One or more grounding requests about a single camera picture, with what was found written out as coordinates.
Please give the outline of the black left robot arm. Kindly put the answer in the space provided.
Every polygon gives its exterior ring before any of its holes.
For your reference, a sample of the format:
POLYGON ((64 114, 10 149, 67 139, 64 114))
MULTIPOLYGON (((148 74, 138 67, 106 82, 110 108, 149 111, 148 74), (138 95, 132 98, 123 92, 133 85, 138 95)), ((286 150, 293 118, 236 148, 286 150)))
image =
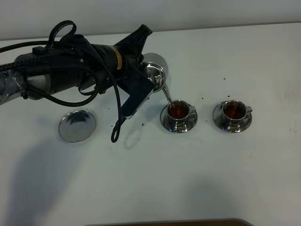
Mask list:
POLYGON ((0 101, 46 98, 77 107, 114 88, 129 95, 123 108, 137 107, 154 87, 141 70, 142 50, 149 35, 151 30, 141 25, 114 45, 92 44, 76 34, 72 21, 63 21, 54 27, 47 41, 2 47, 1 52, 22 47, 32 50, 1 65, 0 101))

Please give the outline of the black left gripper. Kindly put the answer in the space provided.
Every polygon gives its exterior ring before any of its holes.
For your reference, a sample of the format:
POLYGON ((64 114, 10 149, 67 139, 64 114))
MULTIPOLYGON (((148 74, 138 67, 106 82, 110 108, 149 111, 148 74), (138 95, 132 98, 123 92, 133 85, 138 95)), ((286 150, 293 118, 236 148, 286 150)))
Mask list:
POLYGON ((152 30, 142 24, 136 31, 112 46, 112 74, 119 87, 151 87, 140 71, 142 50, 152 30))

